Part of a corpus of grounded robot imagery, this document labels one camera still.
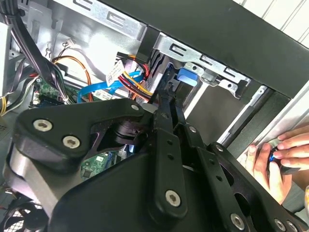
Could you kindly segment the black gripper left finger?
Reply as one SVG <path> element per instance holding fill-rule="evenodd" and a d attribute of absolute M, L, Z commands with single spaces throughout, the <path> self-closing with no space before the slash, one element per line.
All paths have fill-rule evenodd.
<path fill-rule="evenodd" d="M 80 172 L 86 158 L 133 145 L 131 157 L 148 154 L 154 159 L 152 216 L 183 218 L 187 197 L 172 96 L 167 90 L 156 91 L 151 101 L 158 102 L 158 108 L 153 113 L 130 99 L 26 110 L 14 126 L 10 167 L 51 218 L 60 199 L 85 182 Z"/>

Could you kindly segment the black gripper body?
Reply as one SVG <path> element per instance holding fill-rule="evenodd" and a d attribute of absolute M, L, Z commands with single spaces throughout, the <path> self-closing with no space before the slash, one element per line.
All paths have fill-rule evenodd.
<path fill-rule="evenodd" d="M 56 204 L 50 232 L 225 232 L 203 176 L 183 168 L 188 211 L 183 219 L 150 214 L 154 159 L 137 155 L 72 188 Z"/>

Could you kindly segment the person's right hand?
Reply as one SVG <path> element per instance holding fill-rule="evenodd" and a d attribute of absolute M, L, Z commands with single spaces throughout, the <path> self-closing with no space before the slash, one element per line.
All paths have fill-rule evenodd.
<path fill-rule="evenodd" d="M 278 136 L 280 143 L 274 157 L 281 164 L 290 168 L 299 168 L 301 171 L 309 169 L 309 126 L 285 132 Z"/>

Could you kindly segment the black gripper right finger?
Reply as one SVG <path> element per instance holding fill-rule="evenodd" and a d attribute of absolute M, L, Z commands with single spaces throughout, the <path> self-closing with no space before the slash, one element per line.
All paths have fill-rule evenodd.
<path fill-rule="evenodd" d="M 304 232 L 309 227 L 279 205 L 219 143 L 205 145 L 197 129 L 190 129 L 178 100 L 170 110 L 174 131 L 181 139 L 183 161 L 202 179 L 203 203 L 216 232 Z"/>

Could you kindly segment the person's left hand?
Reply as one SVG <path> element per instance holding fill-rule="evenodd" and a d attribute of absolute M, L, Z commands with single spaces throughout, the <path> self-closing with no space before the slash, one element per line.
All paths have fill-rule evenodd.
<path fill-rule="evenodd" d="M 277 163 L 267 163 L 270 151 L 269 144 L 264 144 L 261 150 L 255 145 L 250 145 L 246 159 L 241 165 L 279 204 L 282 204 L 292 187 L 292 175 L 281 175 Z"/>

